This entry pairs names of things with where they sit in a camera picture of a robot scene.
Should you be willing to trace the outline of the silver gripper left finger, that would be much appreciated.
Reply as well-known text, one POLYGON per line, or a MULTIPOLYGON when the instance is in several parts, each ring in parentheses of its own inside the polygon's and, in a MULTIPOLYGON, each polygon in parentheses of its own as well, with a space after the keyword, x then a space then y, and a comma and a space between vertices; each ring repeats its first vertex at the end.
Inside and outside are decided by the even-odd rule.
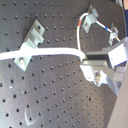
POLYGON ((80 68, 87 81, 93 82, 97 87, 107 84, 116 95, 119 95, 126 71, 125 66, 111 69, 105 60, 85 60, 81 63, 80 68))

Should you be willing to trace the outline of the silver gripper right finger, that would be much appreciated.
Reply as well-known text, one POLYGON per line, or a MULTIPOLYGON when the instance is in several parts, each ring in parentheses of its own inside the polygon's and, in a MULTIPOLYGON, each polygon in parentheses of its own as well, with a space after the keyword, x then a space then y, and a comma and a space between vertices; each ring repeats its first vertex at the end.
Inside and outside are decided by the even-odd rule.
POLYGON ((103 48, 101 51, 87 52, 86 55, 90 60, 106 60, 108 66, 113 69, 128 61, 128 37, 123 38, 112 47, 103 48))

